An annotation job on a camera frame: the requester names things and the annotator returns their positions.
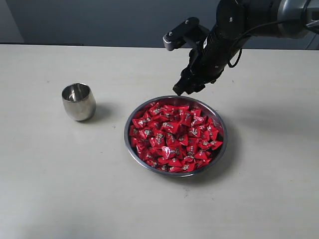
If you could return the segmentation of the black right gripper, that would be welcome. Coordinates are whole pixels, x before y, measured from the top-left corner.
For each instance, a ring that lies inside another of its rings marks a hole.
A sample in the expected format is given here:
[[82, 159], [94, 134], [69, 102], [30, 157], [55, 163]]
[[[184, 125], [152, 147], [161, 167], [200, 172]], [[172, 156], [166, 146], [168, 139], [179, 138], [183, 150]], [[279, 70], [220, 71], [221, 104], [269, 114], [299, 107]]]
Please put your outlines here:
[[215, 83], [228, 61], [243, 47], [242, 39], [237, 44], [235, 41], [225, 38], [220, 27], [214, 25], [206, 38], [190, 51], [189, 64], [173, 91], [177, 95], [191, 95], [202, 91], [206, 84]]

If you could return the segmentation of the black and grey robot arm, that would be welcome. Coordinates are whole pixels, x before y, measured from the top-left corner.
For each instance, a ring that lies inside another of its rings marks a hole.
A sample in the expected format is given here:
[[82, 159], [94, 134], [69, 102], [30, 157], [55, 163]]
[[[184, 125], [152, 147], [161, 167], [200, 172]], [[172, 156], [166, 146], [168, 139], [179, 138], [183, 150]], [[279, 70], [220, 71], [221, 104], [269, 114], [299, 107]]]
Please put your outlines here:
[[198, 93], [215, 83], [231, 59], [241, 56], [252, 36], [299, 39], [319, 32], [317, 0], [221, 0], [211, 30], [190, 17], [169, 31], [163, 42], [168, 51], [191, 46], [189, 62], [174, 85], [177, 95]]

